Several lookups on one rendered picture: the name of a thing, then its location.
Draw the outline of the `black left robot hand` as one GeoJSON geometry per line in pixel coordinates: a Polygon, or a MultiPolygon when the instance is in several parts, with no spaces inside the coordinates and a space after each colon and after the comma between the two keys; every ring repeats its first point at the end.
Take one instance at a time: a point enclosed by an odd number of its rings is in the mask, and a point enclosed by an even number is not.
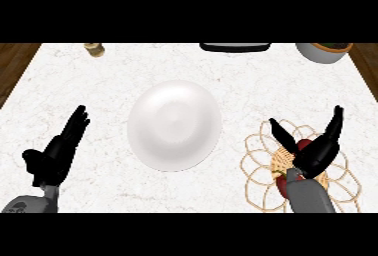
{"type": "Polygon", "coordinates": [[[27,172],[34,175],[34,187],[59,186],[62,184],[90,123],[87,116],[86,106],[80,105],[68,119],[62,133],[52,138],[44,151],[27,149],[22,152],[27,172]]]}

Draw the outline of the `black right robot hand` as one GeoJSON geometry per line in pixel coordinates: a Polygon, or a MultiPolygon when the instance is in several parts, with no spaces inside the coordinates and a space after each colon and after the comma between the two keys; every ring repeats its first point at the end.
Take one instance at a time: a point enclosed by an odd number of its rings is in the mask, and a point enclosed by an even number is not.
{"type": "Polygon", "coordinates": [[[301,170],[306,179],[315,178],[326,170],[340,152],[338,139],[343,129],[343,115],[344,108],[337,105],[325,133],[303,149],[298,149],[294,137],[278,121],[273,118],[269,119],[273,137],[287,151],[295,154],[292,165],[301,170]]]}

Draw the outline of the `red tomato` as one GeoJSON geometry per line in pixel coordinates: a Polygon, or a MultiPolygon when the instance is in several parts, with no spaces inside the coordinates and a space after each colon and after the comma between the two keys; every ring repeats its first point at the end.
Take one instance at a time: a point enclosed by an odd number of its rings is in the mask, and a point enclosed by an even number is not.
{"type": "MultiPolygon", "coordinates": [[[[297,148],[298,148],[298,151],[301,151],[304,149],[304,147],[312,143],[312,140],[310,139],[301,139],[298,142],[297,142],[297,148]]],[[[279,173],[281,175],[278,176],[278,178],[275,179],[276,180],[276,186],[278,186],[278,190],[279,190],[279,193],[282,195],[282,197],[285,199],[289,199],[288,195],[287,195],[287,174],[276,170],[273,171],[273,173],[279,173]]]]}

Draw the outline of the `beige woven flower placemat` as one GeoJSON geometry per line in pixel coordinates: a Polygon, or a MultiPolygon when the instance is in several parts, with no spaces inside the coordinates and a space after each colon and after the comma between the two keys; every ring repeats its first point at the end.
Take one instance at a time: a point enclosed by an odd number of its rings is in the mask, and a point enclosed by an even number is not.
{"type": "MultiPolygon", "coordinates": [[[[291,212],[289,200],[281,195],[276,178],[292,167],[294,155],[273,137],[267,121],[261,122],[257,132],[245,137],[244,148],[239,169],[245,175],[245,201],[263,213],[291,212]]],[[[337,212],[360,213],[362,184],[343,151],[315,180],[328,192],[337,212]]]]}

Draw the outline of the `white oval plate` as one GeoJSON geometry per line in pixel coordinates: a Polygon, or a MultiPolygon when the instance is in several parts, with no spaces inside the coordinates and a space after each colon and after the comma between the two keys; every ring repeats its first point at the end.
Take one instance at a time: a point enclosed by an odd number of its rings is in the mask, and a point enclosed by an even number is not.
{"type": "Polygon", "coordinates": [[[222,134],[222,114],[208,90],[173,80],[140,95],[129,115],[127,136],[142,163],[158,171],[195,167],[211,154],[222,134]]]}

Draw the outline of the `grey pot with brown rim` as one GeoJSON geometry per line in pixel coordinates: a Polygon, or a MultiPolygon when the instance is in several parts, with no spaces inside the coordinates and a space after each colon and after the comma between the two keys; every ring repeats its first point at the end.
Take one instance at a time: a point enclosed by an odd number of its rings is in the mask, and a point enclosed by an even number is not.
{"type": "Polygon", "coordinates": [[[351,43],[297,43],[301,55],[315,63],[332,64],[353,48],[351,43]]]}

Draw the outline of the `tan cylindrical jar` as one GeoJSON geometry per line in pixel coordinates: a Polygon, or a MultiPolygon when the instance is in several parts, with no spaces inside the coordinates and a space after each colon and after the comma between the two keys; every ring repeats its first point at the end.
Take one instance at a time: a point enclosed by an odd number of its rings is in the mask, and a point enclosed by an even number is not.
{"type": "Polygon", "coordinates": [[[105,48],[100,43],[86,43],[84,48],[93,57],[100,57],[105,53],[105,48]]]}

